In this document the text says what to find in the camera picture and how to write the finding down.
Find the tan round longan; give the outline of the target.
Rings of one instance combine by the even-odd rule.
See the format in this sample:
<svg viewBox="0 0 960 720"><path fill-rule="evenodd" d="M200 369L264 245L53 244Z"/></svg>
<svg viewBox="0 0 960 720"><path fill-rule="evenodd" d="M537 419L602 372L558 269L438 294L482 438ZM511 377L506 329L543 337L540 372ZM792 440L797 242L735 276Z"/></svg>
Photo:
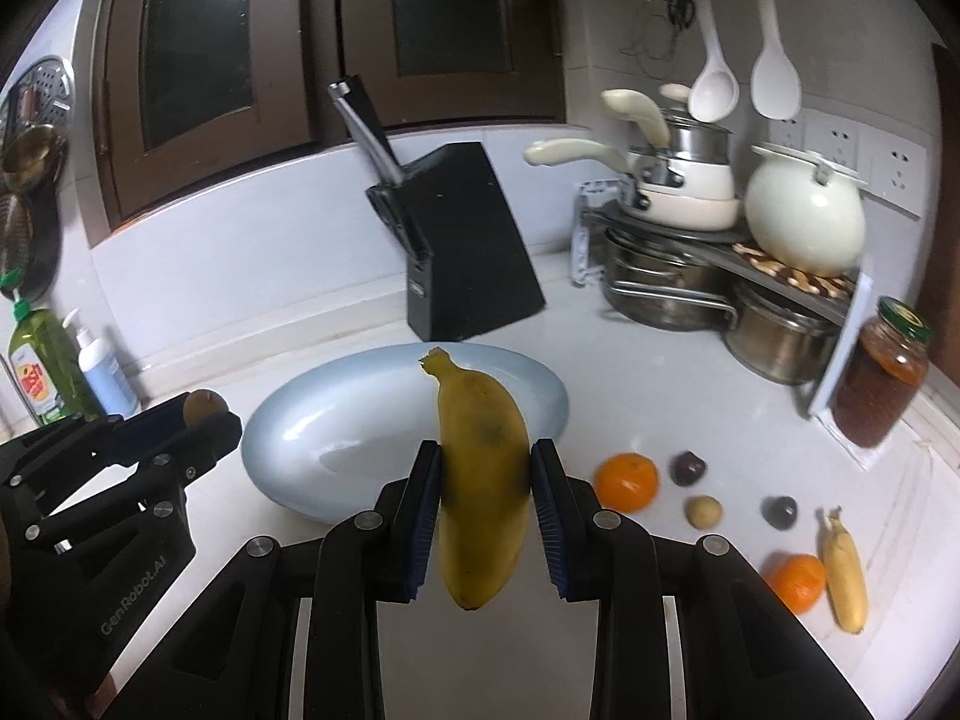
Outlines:
<svg viewBox="0 0 960 720"><path fill-rule="evenodd" d="M708 532L721 523L724 507L713 496L692 496L685 501L685 516L693 528Z"/></svg>

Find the dark purple fruit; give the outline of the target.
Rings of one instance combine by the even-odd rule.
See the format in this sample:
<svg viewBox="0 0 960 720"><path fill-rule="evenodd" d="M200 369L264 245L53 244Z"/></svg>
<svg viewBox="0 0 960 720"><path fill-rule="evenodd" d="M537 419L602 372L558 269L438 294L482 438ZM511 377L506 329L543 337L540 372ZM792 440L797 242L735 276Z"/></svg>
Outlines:
<svg viewBox="0 0 960 720"><path fill-rule="evenodd" d="M767 497L761 504L761 513L771 527L787 532L796 525L799 504L791 496Z"/></svg>
<svg viewBox="0 0 960 720"><path fill-rule="evenodd" d="M690 450L672 458L669 466L670 479L681 488L697 484L706 475L706 470L708 463Z"/></svg>

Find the white hanging rice paddle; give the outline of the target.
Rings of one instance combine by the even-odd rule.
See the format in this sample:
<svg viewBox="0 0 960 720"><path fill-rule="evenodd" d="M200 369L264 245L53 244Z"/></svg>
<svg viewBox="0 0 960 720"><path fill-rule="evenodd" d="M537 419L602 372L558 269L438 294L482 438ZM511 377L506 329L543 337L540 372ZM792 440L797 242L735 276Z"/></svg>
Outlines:
<svg viewBox="0 0 960 720"><path fill-rule="evenodd" d="M758 114L786 121L802 104L799 73L782 45L776 0L757 0L761 49L750 75L750 98Z"/></svg>

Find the blue white pump bottle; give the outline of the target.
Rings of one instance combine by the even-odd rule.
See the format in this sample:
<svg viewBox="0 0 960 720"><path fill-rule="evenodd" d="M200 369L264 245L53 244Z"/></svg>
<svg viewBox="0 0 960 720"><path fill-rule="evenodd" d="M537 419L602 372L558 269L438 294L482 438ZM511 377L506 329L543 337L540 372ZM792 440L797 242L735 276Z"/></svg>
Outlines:
<svg viewBox="0 0 960 720"><path fill-rule="evenodd" d="M75 337L78 367L103 411L124 419L137 416L142 405L109 341L86 327L78 309L68 312L62 320L62 327Z"/></svg>

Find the white hanging ladle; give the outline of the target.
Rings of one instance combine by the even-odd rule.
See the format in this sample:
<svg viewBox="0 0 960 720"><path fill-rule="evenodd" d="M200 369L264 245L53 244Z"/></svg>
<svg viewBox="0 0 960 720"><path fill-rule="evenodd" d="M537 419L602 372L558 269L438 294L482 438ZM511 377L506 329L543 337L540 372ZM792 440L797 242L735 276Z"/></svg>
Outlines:
<svg viewBox="0 0 960 720"><path fill-rule="evenodd" d="M713 2L695 0L695 7L706 60L690 91L688 110L697 121L717 124L736 109L740 86L722 52Z"/></svg>

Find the green dish soap bottle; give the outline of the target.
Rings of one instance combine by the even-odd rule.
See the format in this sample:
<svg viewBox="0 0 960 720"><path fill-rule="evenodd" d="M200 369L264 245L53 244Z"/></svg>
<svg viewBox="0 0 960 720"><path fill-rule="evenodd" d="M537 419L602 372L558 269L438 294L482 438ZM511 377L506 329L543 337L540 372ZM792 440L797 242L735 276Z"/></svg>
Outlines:
<svg viewBox="0 0 960 720"><path fill-rule="evenodd" d="M20 270L3 273L2 286L13 294L14 328L8 359L32 414L41 424L69 416L97 418L99 406L91 399L59 317L21 296L21 281Z"/></svg>

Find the white round ceramic pot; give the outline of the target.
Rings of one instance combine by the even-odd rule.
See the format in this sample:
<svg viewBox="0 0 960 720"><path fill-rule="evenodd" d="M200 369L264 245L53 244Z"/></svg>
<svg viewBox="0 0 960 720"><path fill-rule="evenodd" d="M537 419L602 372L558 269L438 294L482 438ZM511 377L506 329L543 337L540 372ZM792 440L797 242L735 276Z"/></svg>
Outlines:
<svg viewBox="0 0 960 720"><path fill-rule="evenodd" d="M748 229L766 254L784 265L838 277L861 259L866 183L822 154L755 143L760 162L748 179L743 210Z"/></svg>

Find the black hanging scissors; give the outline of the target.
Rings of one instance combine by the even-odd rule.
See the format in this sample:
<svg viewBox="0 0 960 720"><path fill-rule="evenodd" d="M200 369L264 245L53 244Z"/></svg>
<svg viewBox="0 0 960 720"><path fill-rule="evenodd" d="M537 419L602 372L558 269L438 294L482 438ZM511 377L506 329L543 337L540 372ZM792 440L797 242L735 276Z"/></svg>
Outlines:
<svg viewBox="0 0 960 720"><path fill-rule="evenodd" d="M667 0L667 20L680 31L690 28L697 16L697 5L693 0Z"/></svg>

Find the large steel pot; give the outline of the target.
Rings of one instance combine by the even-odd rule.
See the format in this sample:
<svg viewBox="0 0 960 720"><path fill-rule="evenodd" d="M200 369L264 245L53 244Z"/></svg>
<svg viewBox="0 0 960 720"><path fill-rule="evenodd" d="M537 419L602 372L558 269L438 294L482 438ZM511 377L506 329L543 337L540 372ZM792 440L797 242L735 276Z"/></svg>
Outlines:
<svg viewBox="0 0 960 720"><path fill-rule="evenodd" d="M732 328L732 278L673 245L604 232L602 293L613 309L670 332Z"/></svg>

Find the small brown longan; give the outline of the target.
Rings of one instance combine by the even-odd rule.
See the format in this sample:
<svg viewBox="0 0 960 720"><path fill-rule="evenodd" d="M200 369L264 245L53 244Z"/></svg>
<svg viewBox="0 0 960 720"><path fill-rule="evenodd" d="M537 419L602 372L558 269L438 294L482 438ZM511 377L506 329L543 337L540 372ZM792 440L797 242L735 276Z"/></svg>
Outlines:
<svg viewBox="0 0 960 720"><path fill-rule="evenodd" d="M185 426L195 426L206 419L221 413L228 413L229 406L224 398L213 390L194 390L185 397L182 404L182 417Z"/></svg>

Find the light blue oval plate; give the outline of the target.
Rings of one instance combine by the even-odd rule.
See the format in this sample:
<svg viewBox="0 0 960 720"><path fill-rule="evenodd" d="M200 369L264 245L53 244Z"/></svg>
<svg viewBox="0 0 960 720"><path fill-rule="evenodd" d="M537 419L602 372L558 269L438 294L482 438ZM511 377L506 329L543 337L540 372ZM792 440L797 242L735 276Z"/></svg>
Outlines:
<svg viewBox="0 0 960 720"><path fill-rule="evenodd" d="M439 437L426 343L391 344L314 367L257 406L242 431L252 484L275 504L335 525L373 507Z"/></svg>

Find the yellow banana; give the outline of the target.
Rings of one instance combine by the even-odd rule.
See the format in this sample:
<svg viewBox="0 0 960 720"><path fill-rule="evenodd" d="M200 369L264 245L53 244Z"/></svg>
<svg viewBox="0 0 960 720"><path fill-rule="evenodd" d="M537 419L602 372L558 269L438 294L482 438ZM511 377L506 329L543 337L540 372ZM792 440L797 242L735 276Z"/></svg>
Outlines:
<svg viewBox="0 0 960 720"><path fill-rule="evenodd" d="M843 509L823 512L818 552L825 567L828 598L838 627L848 634L861 634L869 616L866 574L850 530L844 527Z"/></svg>
<svg viewBox="0 0 960 720"><path fill-rule="evenodd" d="M457 366L439 346L420 366L438 382L441 577L457 606L477 611L505 588L523 550L530 440L498 380Z"/></svg>

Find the white wall socket panel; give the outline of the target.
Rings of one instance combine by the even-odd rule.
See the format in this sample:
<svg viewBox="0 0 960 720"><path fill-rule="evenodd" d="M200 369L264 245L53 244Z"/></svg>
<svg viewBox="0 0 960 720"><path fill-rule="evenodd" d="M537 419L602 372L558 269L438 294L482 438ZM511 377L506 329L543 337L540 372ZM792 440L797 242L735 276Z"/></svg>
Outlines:
<svg viewBox="0 0 960 720"><path fill-rule="evenodd" d="M832 163L849 167L864 182L871 199L893 206L913 220L926 215L928 150L919 143L813 109L768 122L768 140L815 151Z"/></svg>

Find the black knife block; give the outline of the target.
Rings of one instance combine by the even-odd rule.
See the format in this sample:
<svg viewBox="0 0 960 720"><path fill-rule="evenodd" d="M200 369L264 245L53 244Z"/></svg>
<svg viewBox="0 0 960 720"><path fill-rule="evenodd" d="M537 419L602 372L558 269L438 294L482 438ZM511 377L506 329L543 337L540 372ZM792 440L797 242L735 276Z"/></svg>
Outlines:
<svg viewBox="0 0 960 720"><path fill-rule="evenodd" d="M407 257L407 323L462 341L544 310L545 298L483 145L446 143L366 190Z"/></svg>

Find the metal corner shelf rack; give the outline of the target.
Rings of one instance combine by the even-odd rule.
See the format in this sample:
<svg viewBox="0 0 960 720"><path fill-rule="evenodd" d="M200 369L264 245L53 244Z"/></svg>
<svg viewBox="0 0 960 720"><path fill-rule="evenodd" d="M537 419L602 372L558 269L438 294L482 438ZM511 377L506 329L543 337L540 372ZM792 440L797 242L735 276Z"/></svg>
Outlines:
<svg viewBox="0 0 960 720"><path fill-rule="evenodd" d="M601 276L599 265L589 263L589 234L592 229L617 229L635 239L672 244L682 254L692 255L704 265L726 271L732 277L754 283L768 293L779 294L791 305L799 305L807 314L822 317L839 330L833 351L822 374L814 379L812 395L805 411L811 416L825 415L832 403L844 367L850 360L857 332L871 312L874 297L874 273L869 257L844 277L809 277L802 271L779 265L763 252L739 241L742 229L722 232L688 232L647 224L623 210L620 200L626 184L619 179L596 179L576 185L574 227L571 234L571 278L578 286Z"/></svg>

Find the small steel pot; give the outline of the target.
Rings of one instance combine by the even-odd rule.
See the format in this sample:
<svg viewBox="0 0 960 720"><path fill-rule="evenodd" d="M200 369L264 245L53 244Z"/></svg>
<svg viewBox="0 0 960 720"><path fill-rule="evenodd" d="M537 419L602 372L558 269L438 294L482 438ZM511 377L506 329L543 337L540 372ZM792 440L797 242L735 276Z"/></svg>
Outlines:
<svg viewBox="0 0 960 720"><path fill-rule="evenodd" d="M839 328L770 289L734 284L736 325L724 343L740 364L765 379L802 385L822 376Z"/></svg>

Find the glass jar green lid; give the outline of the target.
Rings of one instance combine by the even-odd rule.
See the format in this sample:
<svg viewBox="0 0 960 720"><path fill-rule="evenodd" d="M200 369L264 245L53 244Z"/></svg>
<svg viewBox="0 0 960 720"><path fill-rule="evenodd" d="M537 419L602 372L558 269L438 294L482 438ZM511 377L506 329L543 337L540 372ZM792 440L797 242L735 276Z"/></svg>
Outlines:
<svg viewBox="0 0 960 720"><path fill-rule="evenodd" d="M882 444L924 383L931 337L909 305L892 296L877 301L833 398L833 421L846 439L861 449Z"/></svg>

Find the orange tangerine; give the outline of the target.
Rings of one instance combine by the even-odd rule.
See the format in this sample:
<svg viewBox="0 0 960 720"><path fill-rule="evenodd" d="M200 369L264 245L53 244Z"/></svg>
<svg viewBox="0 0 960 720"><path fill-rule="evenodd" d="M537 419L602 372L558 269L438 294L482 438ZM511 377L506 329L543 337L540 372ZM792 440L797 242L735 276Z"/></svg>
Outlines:
<svg viewBox="0 0 960 720"><path fill-rule="evenodd" d="M811 611L827 588L825 566L811 554L785 557L766 573L765 580L794 614Z"/></svg>
<svg viewBox="0 0 960 720"><path fill-rule="evenodd" d="M656 499L661 478L651 458L626 452L604 461L594 473L592 486L606 509L633 514Z"/></svg>

